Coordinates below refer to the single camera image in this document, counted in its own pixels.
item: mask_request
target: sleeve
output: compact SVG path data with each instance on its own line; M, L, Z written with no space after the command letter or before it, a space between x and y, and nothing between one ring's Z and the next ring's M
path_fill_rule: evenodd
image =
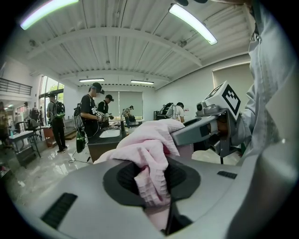
M51 111L51 107L50 107L50 103L48 103L47 112L50 112L50 111Z
M88 95L83 96L83 98L81 99L81 112L82 113L90 112L90 99Z
M184 110L180 107L178 111L179 117L184 117L184 113Z
M104 112L104 102L103 101L99 102L99 104L98 104L98 111Z
M256 124L256 101L254 84L250 87L246 95L249 98L245 110L237 119L237 132L232 136L232 144L237 146L245 141L249 141L252 136L253 128Z

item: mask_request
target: ceiling beam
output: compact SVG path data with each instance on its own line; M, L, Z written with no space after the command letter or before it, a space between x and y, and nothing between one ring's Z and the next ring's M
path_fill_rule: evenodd
M242 46L242 47L239 47L237 49L234 49L234 50L229 50L229 51L225 51L223 53L220 53L216 56L213 56L212 58L209 58L205 61L203 61L203 64L204 66L203 67L198 67L198 66L190 66L186 69L184 69L183 71L179 72L178 74L174 75L173 77L171 77L171 82L174 82L182 77L185 77L199 69L202 69L206 66L209 66L209 65L212 65L212 64L215 64L215 63L218 63L218 62L221 62L221 61L224 61L224 60L227 60L227 59L230 59L230 58L233 58L233 57L236 57L236 56L241 56L241 55L248 55L248 46ZM250 57L245 57L245 62L248 62L250 61ZM162 87L168 85L170 82L162 85L161 87L158 87L156 88L156 90L159 90L161 89Z
M134 77L138 77L138 78L142 78L142 79L152 78L152 79L163 80L166 82L171 81L168 77L144 73L144 72L130 71L130 70L86 70L86 71L80 71L77 73L61 75L59 77L59 79L60 80L66 80L66 79L71 80L72 78L73 79L85 79L86 77L93 78L93 77L103 77L106 75L126 75L126 76L134 76Z
M67 41L73 41L74 39L86 38L86 37L97 37L97 36L121 36L121 37L130 37L130 38L137 38L144 41L149 41L160 46L169 48L174 52L180 54L181 56L185 57L186 59L194 62L198 66L202 66L201 60L198 59L195 55L190 53L189 51L181 48L177 44L170 42L162 37L157 35L153 35L151 33L142 32L139 30L128 29L128 28L89 28L89 29L82 29L78 31L69 32L54 39L51 39L45 42L42 46L37 47L36 49L32 50L27 54L27 59L31 59L42 52L45 49L51 49L59 44L62 44Z
M15 59L16 61L26 65L30 69L35 70L35 71L39 72L40 74L46 75L56 81L59 81L60 83L66 85L70 88L73 88L73 89L78 88L78 86L76 84L74 84L68 80L60 80L59 74L57 72L51 70L47 66L44 66L44 65L40 64L39 62L36 62L33 60L26 60L26 53L25 53L24 49L22 49L21 47L17 47L17 46L10 47L9 50L7 51L7 57Z

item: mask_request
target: jeans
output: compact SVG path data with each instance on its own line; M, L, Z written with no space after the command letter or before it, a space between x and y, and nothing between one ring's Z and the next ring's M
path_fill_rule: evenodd
M64 138L64 122L62 119L53 119L52 122L53 134L59 150L65 148L65 138Z
M129 121L129 118L128 117L125 117L125 120L126 120L126 125L128 128L130 128L130 121Z

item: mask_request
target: counter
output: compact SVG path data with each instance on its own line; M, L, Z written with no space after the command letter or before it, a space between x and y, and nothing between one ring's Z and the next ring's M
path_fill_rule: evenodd
M109 137L109 138L100 138L100 135L103 133L103 130L88 139L88 149L92 161L96 161L103 153L115 149L118 143L127 136L126 131L120 132L119 136Z

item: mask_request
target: sink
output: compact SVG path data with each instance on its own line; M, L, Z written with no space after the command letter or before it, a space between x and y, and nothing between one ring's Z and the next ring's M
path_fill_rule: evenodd
M120 136L121 131L119 129L115 130L106 130L101 133L100 138L110 138L110 137L117 137Z

